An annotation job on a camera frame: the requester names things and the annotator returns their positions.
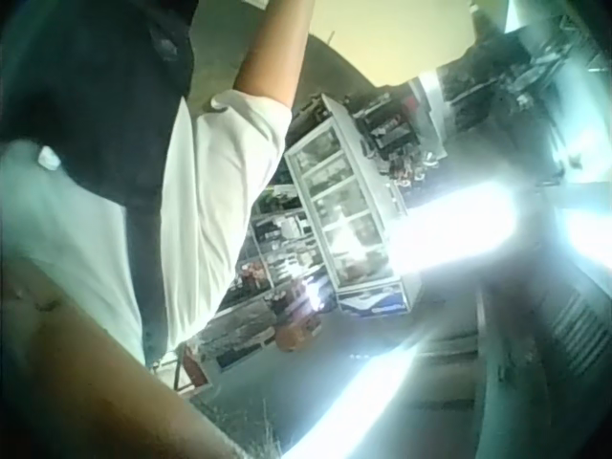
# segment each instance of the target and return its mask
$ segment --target glass display case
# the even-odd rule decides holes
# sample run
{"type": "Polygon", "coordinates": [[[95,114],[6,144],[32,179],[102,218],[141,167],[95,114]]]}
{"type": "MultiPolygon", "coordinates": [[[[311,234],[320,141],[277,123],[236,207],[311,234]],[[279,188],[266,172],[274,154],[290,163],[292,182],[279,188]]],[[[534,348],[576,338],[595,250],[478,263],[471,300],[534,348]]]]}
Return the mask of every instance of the glass display case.
{"type": "Polygon", "coordinates": [[[391,220],[401,211],[389,215],[387,210],[396,208],[392,194],[383,189],[385,178],[371,170],[375,166],[364,157],[350,116],[332,101],[328,108],[332,118],[286,153],[323,261],[339,299],[346,292],[401,285],[386,244],[391,220]]]}
{"type": "Polygon", "coordinates": [[[236,276],[219,312],[272,295],[285,284],[324,266],[305,210],[273,208],[274,211],[257,212],[251,217],[236,263],[236,276]]]}

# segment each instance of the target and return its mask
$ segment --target store shelf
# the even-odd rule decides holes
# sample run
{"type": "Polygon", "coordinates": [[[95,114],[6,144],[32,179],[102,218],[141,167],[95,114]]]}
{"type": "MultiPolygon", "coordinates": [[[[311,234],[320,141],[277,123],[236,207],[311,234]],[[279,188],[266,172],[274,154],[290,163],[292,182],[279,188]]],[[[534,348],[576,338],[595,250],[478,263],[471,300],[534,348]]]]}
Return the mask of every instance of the store shelf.
{"type": "Polygon", "coordinates": [[[224,309],[223,311],[219,311],[217,314],[214,315],[212,320],[215,320],[215,319],[223,317],[223,316],[227,316],[228,314],[231,314],[231,313],[233,313],[234,311],[236,311],[238,309],[244,308],[245,306],[248,306],[248,305],[254,303],[255,301],[259,301],[260,299],[263,299],[266,295],[269,295],[273,291],[274,291],[274,288],[270,288],[270,289],[266,290],[265,292],[262,292],[261,294],[257,294],[256,296],[252,296],[249,299],[245,299],[244,301],[241,301],[238,304],[234,304],[233,306],[231,306],[228,309],[224,309]]]}
{"type": "Polygon", "coordinates": [[[350,217],[343,218],[341,220],[338,220],[337,222],[327,225],[326,227],[323,227],[323,231],[326,232],[330,230],[335,230],[336,228],[344,227],[345,225],[348,225],[349,223],[354,222],[355,220],[359,220],[360,218],[371,214],[372,211],[370,209],[363,210],[354,215],[351,215],[350,217]]]}
{"type": "Polygon", "coordinates": [[[297,213],[304,212],[304,208],[289,208],[286,210],[279,210],[278,212],[262,213],[260,215],[252,215],[251,221],[254,225],[259,226],[271,221],[276,217],[289,217],[296,215],[297,213]]]}
{"type": "Polygon", "coordinates": [[[342,150],[337,151],[336,153],[334,153],[332,156],[330,156],[329,158],[325,158],[323,161],[321,161],[319,164],[311,167],[310,169],[308,169],[306,172],[304,172],[304,179],[307,179],[308,177],[310,177],[311,175],[315,174],[318,170],[321,170],[323,167],[325,167],[326,165],[331,164],[333,161],[335,161],[337,158],[339,158],[340,156],[342,156],[344,152],[342,150]]]}
{"type": "MultiPolygon", "coordinates": [[[[384,244],[376,244],[375,246],[370,246],[370,247],[366,247],[365,248],[365,253],[370,253],[371,251],[377,251],[379,249],[384,249],[385,245],[384,244]]],[[[344,258],[350,258],[351,254],[350,253],[343,253],[341,255],[334,255],[334,258],[336,258],[337,260],[342,260],[344,258]]]]}
{"type": "Polygon", "coordinates": [[[313,275],[314,273],[316,273],[318,270],[320,270],[321,268],[323,268],[325,265],[324,264],[320,264],[320,265],[315,265],[312,268],[310,268],[308,271],[306,271],[303,274],[300,274],[294,278],[291,279],[287,279],[283,282],[281,282],[280,284],[274,286],[274,290],[282,290],[284,287],[287,287],[289,284],[291,284],[294,280],[296,279],[303,279],[304,277],[308,277],[310,275],[313,275]]]}
{"type": "Polygon", "coordinates": [[[260,299],[264,299],[266,297],[266,295],[269,295],[273,292],[282,290],[283,288],[289,286],[293,281],[295,281],[296,279],[300,279],[300,278],[304,278],[304,277],[308,277],[310,275],[313,275],[314,273],[316,273],[318,270],[320,270],[321,268],[323,268],[323,264],[320,265],[315,265],[312,268],[310,268],[308,271],[306,271],[303,274],[300,274],[296,277],[292,277],[290,279],[287,279],[283,282],[281,282],[278,285],[274,285],[273,288],[270,288],[268,290],[266,290],[265,292],[262,292],[261,294],[258,294],[256,296],[252,296],[249,299],[245,299],[244,301],[241,301],[238,304],[235,304],[233,306],[231,306],[228,309],[224,309],[223,311],[220,311],[219,313],[215,314],[214,317],[212,318],[212,320],[215,320],[217,318],[223,317],[223,316],[227,316],[235,311],[237,311],[238,309],[244,308],[245,306],[248,306],[250,304],[253,304],[255,301],[259,301],[260,299]]]}
{"type": "Polygon", "coordinates": [[[328,195],[332,194],[334,191],[338,191],[343,186],[347,186],[348,184],[351,184],[351,183],[355,182],[356,180],[357,180],[357,177],[355,177],[355,175],[351,175],[349,178],[344,179],[343,181],[338,182],[337,184],[335,184],[333,186],[330,186],[326,190],[321,191],[319,194],[313,196],[312,200],[314,202],[317,199],[324,198],[325,196],[328,196],[328,195]]]}
{"type": "Polygon", "coordinates": [[[240,258],[236,262],[236,266],[238,267],[238,266],[246,265],[246,264],[249,264],[249,263],[253,263],[255,261],[262,262],[261,256],[255,255],[255,256],[250,256],[249,258],[240,258]]]}
{"type": "MultiPolygon", "coordinates": [[[[270,254],[272,254],[272,253],[274,253],[276,251],[285,251],[285,250],[290,249],[292,247],[295,247],[295,246],[297,246],[299,244],[308,244],[309,242],[312,242],[314,240],[315,240],[315,237],[312,234],[309,234],[308,236],[304,236],[304,237],[300,237],[298,239],[291,240],[291,242],[288,242],[287,244],[284,244],[284,245],[282,245],[282,246],[280,246],[280,247],[278,247],[276,249],[273,249],[271,251],[263,251],[261,253],[262,253],[263,256],[268,256],[268,255],[270,255],[270,254]]],[[[266,244],[269,244],[269,243],[262,242],[262,243],[259,244],[259,247],[262,247],[262,246],[264,246],[266,244]]]]}

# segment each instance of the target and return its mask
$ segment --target display cabinet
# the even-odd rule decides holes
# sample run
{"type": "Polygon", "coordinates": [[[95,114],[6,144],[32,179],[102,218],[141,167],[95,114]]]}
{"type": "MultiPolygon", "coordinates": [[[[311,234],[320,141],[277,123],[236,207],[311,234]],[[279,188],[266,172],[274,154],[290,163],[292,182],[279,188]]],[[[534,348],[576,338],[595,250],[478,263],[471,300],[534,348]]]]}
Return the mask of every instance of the display cabinet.
{"type": "Polygon", "coordinates": [[[286,158],[339,305],[353,313],[375,314],[372,310],[388,291],[396,307],[385,303],[386,311],[409,311],[420,279],[396,275],[388,256],[388,233],[404,208],[390,183],[365,157],[350,115],[333,100],[323,100],[331,118],[292,145],[286,158]],[[342,302],[347,297],[353,298],[351,306],[342,302]]]}

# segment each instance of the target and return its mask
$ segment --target fluorescent light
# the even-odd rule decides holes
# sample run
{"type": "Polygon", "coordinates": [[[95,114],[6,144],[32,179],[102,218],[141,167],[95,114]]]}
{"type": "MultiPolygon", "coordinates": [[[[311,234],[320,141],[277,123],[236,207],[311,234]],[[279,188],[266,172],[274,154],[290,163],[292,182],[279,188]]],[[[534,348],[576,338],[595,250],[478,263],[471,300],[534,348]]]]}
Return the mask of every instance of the fluorescent light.
{"type": "Polygon", "coordinates": [[[612,269],[612,215],[564,210],[563,219],[572,246],[580,254],[612,269]]]}
{"type": "Polygon", "coordinates": [[[510,193],[502,186],[473,186],[410,209],[391,231],[389,257],[396,274],[416,273],[491,251],[516,228],[510,193]]]}
{"type": "Polygon", "coordinates": [[[283,459],[349,457],[402,386],[414,355],[412,349],[396,349],[369,361],[283,459]]]}

